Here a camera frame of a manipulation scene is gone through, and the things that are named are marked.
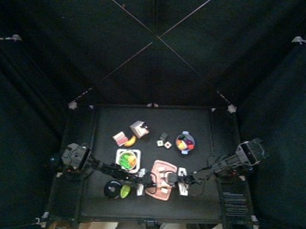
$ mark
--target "pink object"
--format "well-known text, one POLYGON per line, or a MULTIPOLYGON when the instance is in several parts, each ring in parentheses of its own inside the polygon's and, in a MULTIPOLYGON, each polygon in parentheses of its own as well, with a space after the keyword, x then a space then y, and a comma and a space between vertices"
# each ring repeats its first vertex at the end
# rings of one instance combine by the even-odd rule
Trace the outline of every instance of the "pink object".
POLYGON ((169 200, 173 187, 172 186, 168 187, 168 193, 162 192, 165 178, 161 177, 161 172, 160 172, 161 167, 165 168, 165 172, 169 173, 169 171, 172 171, 172 172, 177 173, 177 166, 176 165, 173 165, 165 161, 156 160, 152 172, 157 175, 157 177, 153 175, 153 181, 158 185, 157 193, 152 194, 149 191, 146 191, 146 193, 157 199, 169 200))

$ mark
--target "small object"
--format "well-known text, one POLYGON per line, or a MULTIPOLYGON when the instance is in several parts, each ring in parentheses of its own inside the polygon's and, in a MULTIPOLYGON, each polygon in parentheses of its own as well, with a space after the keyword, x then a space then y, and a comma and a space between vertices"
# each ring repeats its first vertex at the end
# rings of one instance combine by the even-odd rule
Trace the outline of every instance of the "small object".
POLYGON ((124 169, 132 170, 136 168, 138 164, 138 157, 133 151, 126 151, 122 153, 120 157, 120 165, 124 169))
POLYGON ((166 141, 166 139, 168 139, 168 134, 166 134, 165 132, 162 133, 160 139, 161 139, 162 141, 166 141))
POLYGON ((109 181, 105 186, 105 195, 110 199, 117 199, 121 194, 122 184, 120 181, 109 181))
POLYGON ((125 199, 130 195, 130 192, 132 192, 132 187, 130 185, 125 184, 120 192, 121 197, 125 199))
POLYGON ((192 150, 196 148, 196 145, 188 145, 188 148, 192 150))
POLYGON ((165 144, 165 147, 166 148, 172 148, 173 144, 168 141, 166 144, 165 144))
POLYGON ((162 147, 165 145, 165 142, 162 140, 158 140, 157 143, 158 143, 158 147, 162 147))
POLYGON ((185 141, 181 141, 181 143, 177 145, 181 150, 188 149, 188 144, 185 141))
POLYGON ((158 167, 158 172, 160 173, 165 172, 165 167, 158 167))
POLYGON ((137 136, 133 135, 132 139, 125 143, 125 147, 132 147, 137 142, 137 136))
POLYGON ((161 189, 162 193, 168 194, 168 188, 161 189))
POLYGON ((69 103, 69 107, 70 109, 75 110, 78 108, 78 103, 73 101, 71 103, 69 103))
POLYGON ((166 181, 161 181, 161 187, 165 187, 165 188, 168 188, 168 187, 169 187, 169 184, 168 184, 168 182, 166 182, 166 181))
POLYGON ((228 110, 229 110, 229 112, 233 114, 233 113, 236 113, 236 111, 237 111, 237 107, 236 107, 233 104, 230 104, 228 110))
POLYGON ((146 134, 149 134, 149 127, 148 124, 142 121, 138 121, 132 125, 132 130, 136 133, 137 137, 141 138, 146 134))
POLYGON ((189 151, 196 148, 196 140, 188 131, 177 136, 176 144, 184 155, 188 155, 189 151))
POLYGON ((129 142, 129 138, 125 134, 125 132, 120 132, 116 136, 113 136, 113 139, 118 142, 118 145, 122 146, 129 142))
MULTIPOLYGON (((188 175, 188 169, 180 167, 180 168, 178 168, 178 175, 188 175)), ((180 195, 181 195, 181 196, 188 196, 188 187, 189 187, 188 184, 185 184, 185 183, 182 183, 182 182, 178 183, 180 195)))

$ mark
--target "black backdrop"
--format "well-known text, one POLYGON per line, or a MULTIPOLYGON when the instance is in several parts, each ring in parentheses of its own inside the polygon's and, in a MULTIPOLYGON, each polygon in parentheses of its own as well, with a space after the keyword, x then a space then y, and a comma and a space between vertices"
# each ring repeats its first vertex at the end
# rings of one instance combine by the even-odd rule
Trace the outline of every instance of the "black backdrop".
POLYGON ((305 226, 305 1, 2 1, 2 225, 41 216, 67 104, 238 106, 265 224, 305 226))

